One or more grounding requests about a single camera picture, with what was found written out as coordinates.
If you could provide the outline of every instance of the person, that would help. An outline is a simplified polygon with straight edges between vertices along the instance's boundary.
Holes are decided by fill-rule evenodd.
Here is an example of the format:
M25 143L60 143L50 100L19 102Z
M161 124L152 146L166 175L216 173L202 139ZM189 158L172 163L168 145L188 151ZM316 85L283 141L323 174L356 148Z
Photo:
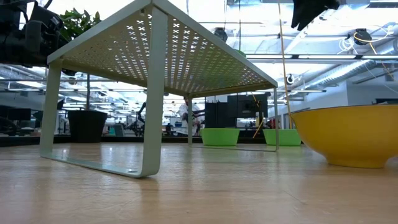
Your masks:
M177 129L177 134L180 137L188 137L188 99L184 97L185 103L180 106L178 109L178 114L181 117L181 122L182 122L182 128ZM192 111L199 111L199 107L195 104L192 104ZM201 122L203 121L204 117L203 116L198 116L197 114L192 113L192 116L195 118L193 119L192 124L192 135L195 135L197 133L197 130L199 129Z

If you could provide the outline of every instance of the black planter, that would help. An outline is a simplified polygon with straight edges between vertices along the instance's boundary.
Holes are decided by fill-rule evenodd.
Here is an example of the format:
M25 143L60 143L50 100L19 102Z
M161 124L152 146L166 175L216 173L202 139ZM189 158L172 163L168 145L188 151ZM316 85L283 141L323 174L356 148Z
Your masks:
M72 142L101 142L107 115L99 111L68 111Z

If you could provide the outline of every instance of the green bowl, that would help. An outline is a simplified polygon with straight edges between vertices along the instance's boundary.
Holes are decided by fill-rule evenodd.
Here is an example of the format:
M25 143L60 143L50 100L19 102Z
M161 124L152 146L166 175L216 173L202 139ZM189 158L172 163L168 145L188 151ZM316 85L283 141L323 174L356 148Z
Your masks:
M205 128L201 129L200 132L205 146L236 146L240 130L235 128Z
M264 129L264 137L266 138L267 145L275 146L276 137L275 129ZM280 129L279 130L279 145L280 146L299 146L301 139L296 129Z

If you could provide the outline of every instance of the wooden floor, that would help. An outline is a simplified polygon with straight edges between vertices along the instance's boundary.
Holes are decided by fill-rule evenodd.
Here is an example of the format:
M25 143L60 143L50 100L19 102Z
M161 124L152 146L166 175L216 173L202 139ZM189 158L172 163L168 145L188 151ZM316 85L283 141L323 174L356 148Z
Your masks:
M132 168L142 153L142 144L128 143L55 147ZM160 172L136 180L41 159L37 146L0 148L0 223L396 224L398 159L354 169L329 166L304 147L165 144Z

